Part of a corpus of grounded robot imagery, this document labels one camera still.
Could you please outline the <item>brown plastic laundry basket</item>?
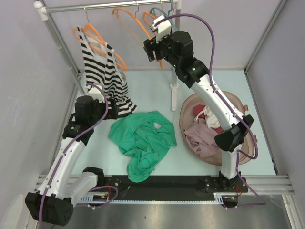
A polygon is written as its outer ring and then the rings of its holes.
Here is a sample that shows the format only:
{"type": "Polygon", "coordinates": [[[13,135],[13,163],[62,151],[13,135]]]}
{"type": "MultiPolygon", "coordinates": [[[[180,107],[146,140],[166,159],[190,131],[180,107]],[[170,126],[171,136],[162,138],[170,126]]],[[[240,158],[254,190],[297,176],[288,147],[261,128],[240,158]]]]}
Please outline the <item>brown plastic laundry basket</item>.
{"type": "MultiPolygon", "coordinates": [[[[237,107],[238,110],[241,111],[243,114],[245,114],[245,111],[248,111],[247,105],[243,105],[242,102],[240,101],[240,99],[236,95],[234,95],[233,93],[230,93],[230,92],[226,92],[226,91],[224,92],[224,94],[229,99],[229,101],[235,107],[237,107]]],[[[195,116],[193,115],[193,108],[199,104],[206,105],[202,98],[200,98],[197,94],[193,94],[193,95],[189,96],[182,105],[181,112],[180,112],[180,119],[179,119],[179,127],[181,130],[181,135],[182,135],[183,141],[184,141],[186,147],[188,148],[188,150],[190,151],[190,153],[192,153],[199,160],[204,161],[211,165],[221,166],[222,165],[222,150],[221,149],[217,154],[215,154],[213,156],[202,158],[202,157],[199,157],[198,155],[196,155],[187,144],[187,141],[186,141],[186,138],[184,135],[184,131],[186,129],[188,129],[194,123],[195,116]]],[[[241,150],[244,153],[246,153],[249,156],[254,156],[254,143],[253,143],[253,140],[249,133],[246,135],[244,142],[242,143],[241,146],[242,146],[241,150]]],[[[240,165],[245,164],[248,161],[250,161],[250,159],[248,157],[246,157],[243,154],[240,154],[240,156],[239,156],[240,165]]]]}

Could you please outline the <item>metal clothes rack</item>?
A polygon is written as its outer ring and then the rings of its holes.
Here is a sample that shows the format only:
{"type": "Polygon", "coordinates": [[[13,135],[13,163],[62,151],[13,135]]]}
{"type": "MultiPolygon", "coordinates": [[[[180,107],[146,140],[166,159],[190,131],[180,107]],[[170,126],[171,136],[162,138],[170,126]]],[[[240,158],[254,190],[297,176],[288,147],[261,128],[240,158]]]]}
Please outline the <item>metal clothes rack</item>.
{"type": "Polygon", "coordinates": [[[79,5],[70,5],[70,6],[58,6],[58,7],[47,7],[43,0],[37,0],[34,2],[34,8],[39,14],[40,18],[47,27],[56,47],[62,55],[63,60],[65,61],[68,69],[71,71],[73,80],[77,86],[77,89],[81,94],[84,93],[84,90],[80,84],[79,80],[79,69],[69,52],[67,45],[65,44],[64,39],[62,38],[55,22],[53,21],[51,14],[60,13],[60,12],[70,12],[70,11],[81,11],[81,10],[97,10],[97,9],[112,9],[118,7],[131,7],[131,6],[141,6],[141,5],[155,5],[155,4],[166,4],[170,3],[169,0],[128,0],[121,2],[110,2],[110,3],[96,3],[96,4],[79,4],[79,5]]]}

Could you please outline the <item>pink mauve garment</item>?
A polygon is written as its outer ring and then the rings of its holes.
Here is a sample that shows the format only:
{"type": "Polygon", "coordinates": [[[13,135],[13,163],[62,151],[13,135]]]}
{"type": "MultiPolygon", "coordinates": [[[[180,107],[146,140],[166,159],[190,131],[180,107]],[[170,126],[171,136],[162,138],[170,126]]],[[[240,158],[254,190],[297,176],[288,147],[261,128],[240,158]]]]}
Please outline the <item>pink mauve garment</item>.
{"type": "Polygon", "coordinates": [[[206,121],[199,118],[184,131],[188,146],[199,157],[206,158],[217,154],[220,148],[215,142],[217,132],[206,126],[206,121]]]}

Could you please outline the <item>black white striped tank top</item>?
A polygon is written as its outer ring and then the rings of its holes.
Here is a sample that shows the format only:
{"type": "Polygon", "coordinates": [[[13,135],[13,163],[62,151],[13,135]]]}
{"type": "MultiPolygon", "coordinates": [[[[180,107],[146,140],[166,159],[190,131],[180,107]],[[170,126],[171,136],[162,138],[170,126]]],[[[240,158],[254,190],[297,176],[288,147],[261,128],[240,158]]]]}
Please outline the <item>black white striped tank top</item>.
{"type": "Polygon", "coordinates": [[[126,117],[138,110],[128,96],[127,78],[117,64],[115,50],[108,44],[101,44],[95,35],[85,34],[76,27],[79,37],[87,83],[100,85],[108,100],[113,99],[119,108],[118,116],[126,117]]]}

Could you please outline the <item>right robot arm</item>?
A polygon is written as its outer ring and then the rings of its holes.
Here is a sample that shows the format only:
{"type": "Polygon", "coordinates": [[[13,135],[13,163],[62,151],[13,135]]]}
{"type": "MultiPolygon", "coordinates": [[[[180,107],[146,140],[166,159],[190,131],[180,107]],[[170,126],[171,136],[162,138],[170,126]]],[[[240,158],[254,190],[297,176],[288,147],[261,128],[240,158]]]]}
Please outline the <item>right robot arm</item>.
{"type": "Polygon", "coordinates": [[[150,62],[166,60],[178,79],[197,93],[217,117],[223,131],[215,137],[222,151],[222,165],[217,179],[224,191],[232,191],[240,181],[237,152],[241,149],[254,119],[243,115],[213,82],[211,71],[194,57],[190,34],[177,31],[170,35],[155,36],[143,42],[150,62]]]}

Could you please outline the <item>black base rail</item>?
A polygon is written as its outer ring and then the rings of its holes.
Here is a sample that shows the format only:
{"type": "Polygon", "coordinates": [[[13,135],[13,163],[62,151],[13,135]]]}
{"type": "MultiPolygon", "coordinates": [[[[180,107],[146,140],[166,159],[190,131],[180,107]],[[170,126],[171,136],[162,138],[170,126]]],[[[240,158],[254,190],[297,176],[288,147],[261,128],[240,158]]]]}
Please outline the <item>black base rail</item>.
{"type": "Polygon", "coordinates": [[[227,182],[218,176],[149,176],[139,183],[127,176],[110,176],[97,187],[103,197],[128,202],[213,201],[217,193],[236,197],[248,192],[240,178],[227,182]]]}

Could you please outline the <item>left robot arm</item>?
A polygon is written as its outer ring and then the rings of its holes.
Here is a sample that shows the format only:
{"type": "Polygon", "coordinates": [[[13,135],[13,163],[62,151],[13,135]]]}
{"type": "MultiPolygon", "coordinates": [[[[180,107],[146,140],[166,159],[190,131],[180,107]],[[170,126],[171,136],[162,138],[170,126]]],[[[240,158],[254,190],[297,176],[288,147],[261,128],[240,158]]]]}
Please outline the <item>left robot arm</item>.
{"type": "Polygon", "coordinates": [[[74,207],[86,193],[102,192],[102,200],[112,190],[100,168],[86,167],[72,184],[73,168],[86,148],[94,127],[104,119],[118,118],[119,107],[113,98],[100,102],[89,95],[77,98],[75,112],[64,128],[57,156],[45,180],[35,192],[29,192],[25,204],[32,218],[40,223],[66,226],[74,207]]]}

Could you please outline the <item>red garment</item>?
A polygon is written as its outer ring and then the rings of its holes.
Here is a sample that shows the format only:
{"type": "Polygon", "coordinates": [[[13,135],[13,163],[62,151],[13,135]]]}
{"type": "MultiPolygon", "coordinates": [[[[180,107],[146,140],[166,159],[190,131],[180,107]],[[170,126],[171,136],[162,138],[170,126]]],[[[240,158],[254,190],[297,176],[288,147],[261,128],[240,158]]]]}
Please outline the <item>red garment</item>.
{"type": "MultiPolygon", "coordinates": [[[[196,105],[194,108],[193,108],[193,115],[196,117],[200,111],[203,110],[203,108],[205,107],[206,105],[203,105],[203,104],[199,104],[199,105],[196,105]]],[[[204,119],[204,114],[200,115],[199,119],[201,121],[203,121],[205,123],[205,119],[204,119]]],[[[217,129],[213,129],[216,133],[221,133],[223,131],[222,127],[219,127],[217,129]]]]}

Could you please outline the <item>orange hanger front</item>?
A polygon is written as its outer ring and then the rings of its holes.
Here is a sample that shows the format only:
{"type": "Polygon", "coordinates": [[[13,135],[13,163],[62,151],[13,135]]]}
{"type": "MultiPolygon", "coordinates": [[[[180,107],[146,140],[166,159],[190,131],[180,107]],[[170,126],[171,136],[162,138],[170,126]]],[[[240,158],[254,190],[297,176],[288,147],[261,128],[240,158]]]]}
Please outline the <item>orange hanger front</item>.
{"type": "Polygon", "coordinates": [[[163,69],[163,63],[157,61],[150,63],[144,51],[143,42],[153,37],[141,19],[137,16],[138,11],[131,12],[126,7],[116,7],[112,10],[112,15],[119,22],[119,38],[124,46],[127,55],[127,62],[134,69],[152,69],[154,67],[163,69]]]}

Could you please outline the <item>teal hanger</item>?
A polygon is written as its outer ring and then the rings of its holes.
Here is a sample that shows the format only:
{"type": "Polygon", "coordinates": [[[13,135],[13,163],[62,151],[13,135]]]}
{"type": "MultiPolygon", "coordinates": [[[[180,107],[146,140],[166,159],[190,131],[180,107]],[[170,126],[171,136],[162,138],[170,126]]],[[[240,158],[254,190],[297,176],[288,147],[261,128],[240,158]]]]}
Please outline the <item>teal hanger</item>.
{"type": "MultiPolygon", "coordinates": [[[[165,18],[167,18],[167,17],[171,16],[171,13],[172,13],[173,10],[174,10],[174,1],[173,1],[173,0],[170,0],[170,4],[171,4],[171,8],[168,10],[167,13],[164,12],[162,9],[157,8],[157,7],[152,7],[152,8],[150,9],[150,12],[149,12],[149,13],[150,13],[151,15],[153,15],[153,16],[156,17],[156,16],[157,16],[156,11],[159,11],[159,12],[160,12],[160,15],[163,15],[165,18]]],[[[175,23],[172,21],[172,19],[169,19],[169,21],[170,21],[170,23],[171,23],[171,25],[172,25],[173,30],[174,30],[174,31],[178,31],[178,29],[177,29],[175,23]]]]}

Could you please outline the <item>pink thin hanger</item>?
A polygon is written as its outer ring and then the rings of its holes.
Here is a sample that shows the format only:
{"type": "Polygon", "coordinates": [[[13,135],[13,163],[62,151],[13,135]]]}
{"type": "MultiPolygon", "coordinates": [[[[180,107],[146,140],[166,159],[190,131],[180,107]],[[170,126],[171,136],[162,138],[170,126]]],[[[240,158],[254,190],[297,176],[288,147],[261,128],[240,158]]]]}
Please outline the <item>pink thin hanger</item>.
{"type": "MultiPolygon", "coordinates": [[[[171,15],[174,15],[174,13],[175,13],[175,8],[176,8],[176,0],[173,0],[173,10],[172,10],[172,14],[171,14],[171,15]]],[[[173,22],[172,19],[170,19],[170,22],[171,22],[171,24],[172,24],[173,29],[175,30],[175,23],[173,22]]]]}

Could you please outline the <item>green tank top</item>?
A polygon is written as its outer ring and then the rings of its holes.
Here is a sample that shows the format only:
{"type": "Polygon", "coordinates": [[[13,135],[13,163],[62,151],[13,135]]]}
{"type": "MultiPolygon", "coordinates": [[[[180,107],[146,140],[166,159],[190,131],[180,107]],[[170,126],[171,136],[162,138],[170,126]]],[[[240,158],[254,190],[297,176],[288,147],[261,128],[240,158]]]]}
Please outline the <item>green tank top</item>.
{"type": "Polygon", "coordinates": [[[145,181],[171,147],[177,146],[173,123],[158,111],[120,119],[111,126],[109,138],[123,155],[131,158],[127,174],[134,183],[145,181]]]}

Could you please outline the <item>orange hanger with striped top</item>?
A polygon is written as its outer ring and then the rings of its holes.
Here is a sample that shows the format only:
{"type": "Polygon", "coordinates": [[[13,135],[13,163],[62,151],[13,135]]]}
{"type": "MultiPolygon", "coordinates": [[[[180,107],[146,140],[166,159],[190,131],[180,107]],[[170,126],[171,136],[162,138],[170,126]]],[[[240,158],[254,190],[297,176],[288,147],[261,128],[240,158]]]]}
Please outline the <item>orange hanger with striped top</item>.
{"type": "MultiPolygon", "coordinates": [[[[83,4],[81,4],[81,6],[85,10],[86,18],[87,18],[87,21],[88,21],[88,23],[84,27],[81,27],[82,31],[84,32],[85,35],[88,35],[90,38],[94,39],[100,45],[103,45],[103,46],[107,47],[106,42],[104,41],[104,39],[100,36],[98,31],[90,23],[90,20],[88,18],[88,13],[87,13],[87,10],[86,10],[85,6],[83,4]]],[[[113,52],[113,55],[115,57],[116,64],[122,70],[124,70],[124,71],[128,70],[127,65],[124,62],[124,60],[115,51],[113,52]]]]}

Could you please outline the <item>white garment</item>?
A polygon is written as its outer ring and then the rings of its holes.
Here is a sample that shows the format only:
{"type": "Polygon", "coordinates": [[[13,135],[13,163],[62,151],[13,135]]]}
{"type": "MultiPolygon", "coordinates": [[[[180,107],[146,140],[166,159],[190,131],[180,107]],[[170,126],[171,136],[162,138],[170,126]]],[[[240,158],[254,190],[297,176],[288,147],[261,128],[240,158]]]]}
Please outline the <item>white garment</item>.
{"type": "Polygon", "coordinates": [[[202,114],[204,114],[205,124],[208,128],[217,129],[221,126],[216,115],[208,106],[205,106],[203,110],[199,112],[199,114],[194,118],[194,121],[197,121],[202,114]]]}

